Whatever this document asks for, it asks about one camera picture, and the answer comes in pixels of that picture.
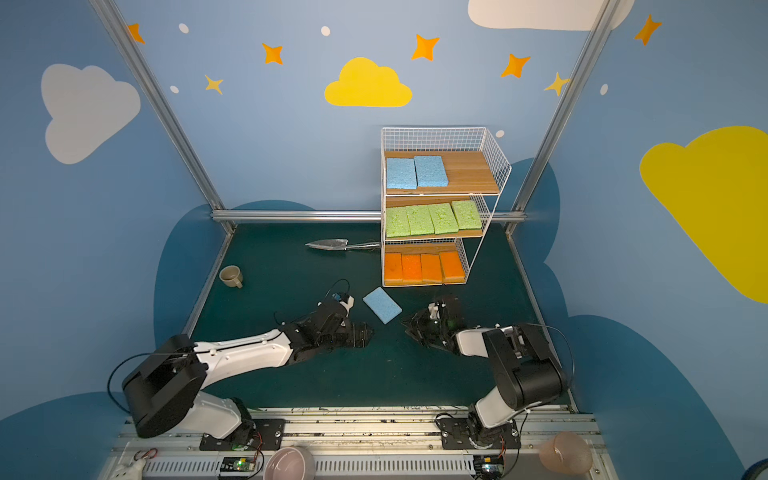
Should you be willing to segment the blue sponge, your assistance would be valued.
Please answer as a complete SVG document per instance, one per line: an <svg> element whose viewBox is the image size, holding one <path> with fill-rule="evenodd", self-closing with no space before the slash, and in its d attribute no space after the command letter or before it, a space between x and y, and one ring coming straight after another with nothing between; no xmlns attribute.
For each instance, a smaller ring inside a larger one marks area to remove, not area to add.
<svg viewBox="0 0 768 480"><path fill-rule="evenodd" d="M418 187L413 158L386 159L386 186L388 189L413 190Z"/></svg>
<svg viewBox="0 0 768 480"><path fill-rule="evenodd" d="M444 188L449 185L441 156L415 156L414 165L419 188Z"/></svg>
<svg viewBox="0 0 768 480"><path fill-rule="evenodd" d="M383 324L388 324L402 313L402 308L381 287L364 296L363 302Z"/></svg>

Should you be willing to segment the green sponge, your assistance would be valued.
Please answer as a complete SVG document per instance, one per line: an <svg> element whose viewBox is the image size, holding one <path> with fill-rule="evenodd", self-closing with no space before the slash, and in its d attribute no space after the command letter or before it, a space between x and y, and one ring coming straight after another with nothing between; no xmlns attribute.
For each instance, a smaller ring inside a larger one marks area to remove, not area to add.
<svg viewBox="0 0 768 480"><path fill-rule="evenodd" d="M452 234L459 231L456 218L450 203L428 205L435 234Z"/></svg>
<svg viewBox="0 0 768 480"><path fill-rule="evenodd" d="M411 235L411 229L405 207L388 208L385 215L385 233L387 238L401 238Z"/></svg>
<svg viewBox="0 0 768 480"><path fill-rule="evenodd" d="M460 230L481 230L482 220L473 200L456 200L451 207Z"/></svg>
<svg viewBox="0 0 768 480"><path fill-rule="evenodd" d="M405 211L412 236L433 235L435 233L428 205L406 206Z"/></svg>

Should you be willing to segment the white wire wooden shelf rack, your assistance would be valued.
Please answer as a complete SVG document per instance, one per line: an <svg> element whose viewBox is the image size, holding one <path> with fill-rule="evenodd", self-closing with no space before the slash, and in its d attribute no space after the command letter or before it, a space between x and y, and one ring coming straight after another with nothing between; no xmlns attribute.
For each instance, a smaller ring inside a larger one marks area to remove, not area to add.
<svg viewBox="0 0 768 480"><path fill-rule="evenodd" d="M512 167L485 127L381 131L385 287L467 282Z"/></svg>

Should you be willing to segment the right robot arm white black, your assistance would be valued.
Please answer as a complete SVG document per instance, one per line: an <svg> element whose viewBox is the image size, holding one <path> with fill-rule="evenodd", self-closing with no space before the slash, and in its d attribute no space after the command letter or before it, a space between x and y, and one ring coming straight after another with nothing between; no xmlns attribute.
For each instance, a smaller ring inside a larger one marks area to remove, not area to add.
<svg viewBox="0 0 768 480"><path fill-rule="evenodd" d="M402 325L424 347L489 361L494 388L468 414L476 438L500 430L526 409L557 400L570 386L571 377L537 324L468 328L458 299L441 297Z"/></svg>

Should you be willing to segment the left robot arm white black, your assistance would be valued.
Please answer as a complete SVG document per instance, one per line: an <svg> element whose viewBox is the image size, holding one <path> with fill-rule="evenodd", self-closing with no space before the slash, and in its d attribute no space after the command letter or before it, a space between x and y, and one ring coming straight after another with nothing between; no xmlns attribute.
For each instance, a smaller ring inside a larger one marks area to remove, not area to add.
<svg viewBox="0 0 768 480"><path fill-rule="evenodd" d="M260 335L215 342L195 342L186 334L171 337L146 354L122 382L137 435L147 439L179 428L217 441L245 443L256 432L247 407L204 389L338 348L367 347L374 330L349 318L353 306L349 294L328 294L310 314Z"/></svg>

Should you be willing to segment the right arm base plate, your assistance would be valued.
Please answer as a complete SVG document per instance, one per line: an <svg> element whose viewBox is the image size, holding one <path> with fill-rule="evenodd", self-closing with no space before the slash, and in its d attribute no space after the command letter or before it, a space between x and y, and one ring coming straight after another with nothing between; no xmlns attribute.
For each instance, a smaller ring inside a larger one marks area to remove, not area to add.
<svg viewBox="0 0 768 480"><path fill-rule="evenodd" d="M486 428L474 417L457 418L440 414L434 423L444 450L503 450L521 446L520 432L514 420Z"/></svg>

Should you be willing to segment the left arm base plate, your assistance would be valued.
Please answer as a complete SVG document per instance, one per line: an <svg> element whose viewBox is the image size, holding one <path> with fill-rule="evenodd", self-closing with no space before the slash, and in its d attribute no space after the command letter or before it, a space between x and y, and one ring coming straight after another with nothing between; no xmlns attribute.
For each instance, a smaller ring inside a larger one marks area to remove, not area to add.
<svg viewBox="0 0 768 480"><path fill-rule="evenodd" d="M281 448L285 426L284 419L247 420L223 439L204 434L199 449L217 452L276 451Z"/></svg>

